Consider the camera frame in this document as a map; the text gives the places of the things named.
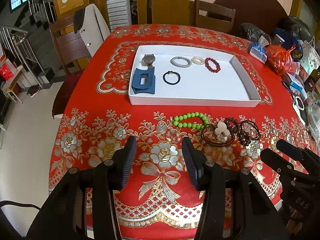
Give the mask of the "person right hand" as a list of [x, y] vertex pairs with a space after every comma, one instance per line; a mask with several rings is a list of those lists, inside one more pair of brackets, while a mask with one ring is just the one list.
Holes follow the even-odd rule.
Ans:
[[289, 239], [319, 239], [319, 201], [308, 216], [302, 215], [297, 210], [285, 215]]

